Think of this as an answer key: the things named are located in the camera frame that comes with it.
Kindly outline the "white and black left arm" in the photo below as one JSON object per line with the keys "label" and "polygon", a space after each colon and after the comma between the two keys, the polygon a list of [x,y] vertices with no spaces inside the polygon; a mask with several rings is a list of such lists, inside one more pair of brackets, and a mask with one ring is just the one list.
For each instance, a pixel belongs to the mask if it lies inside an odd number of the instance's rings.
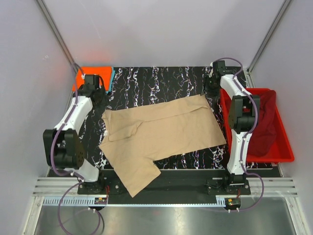
{"label": "white and black left arm", "polygon": [[58,176],[77,177],[85,194],[100,194],[105,189],[105,180],[100,170],[86,159],[87,152],[78,135],[89,112],[107,102],[103,78],[83,74],[83,84],[74,86],[71,103],[61,121],[43,132],[47,164]]}

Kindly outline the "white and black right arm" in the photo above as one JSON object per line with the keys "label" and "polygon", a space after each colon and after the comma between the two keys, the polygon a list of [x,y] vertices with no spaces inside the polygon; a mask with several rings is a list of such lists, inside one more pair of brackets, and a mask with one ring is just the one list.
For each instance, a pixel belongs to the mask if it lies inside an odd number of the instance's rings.
{"label": "white and black right arm", "polygon": [[216,187],[209,185],[217,193],[230,195],[250,195],[246,171],[246,158],[252,133],[259,120],[260,97],[252,95],[239,82],[238,75],[243,65],[237,59],[223,57],[212,62],[209,75],[203,79],[202,94],[216,93],[223,89],[231,99],[228,126],[232,142],[230,158],[225,174]]}

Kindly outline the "beige t-shirt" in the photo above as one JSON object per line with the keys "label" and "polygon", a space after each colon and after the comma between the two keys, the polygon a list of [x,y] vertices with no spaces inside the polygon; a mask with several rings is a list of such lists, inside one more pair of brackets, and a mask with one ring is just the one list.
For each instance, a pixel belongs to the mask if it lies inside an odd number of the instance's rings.
{"label": "beige t-shirt", "polygon": [[131,197],[160,175],[155,161],[226,143],[205,96],[193,95],[102,114],[99,148]]}

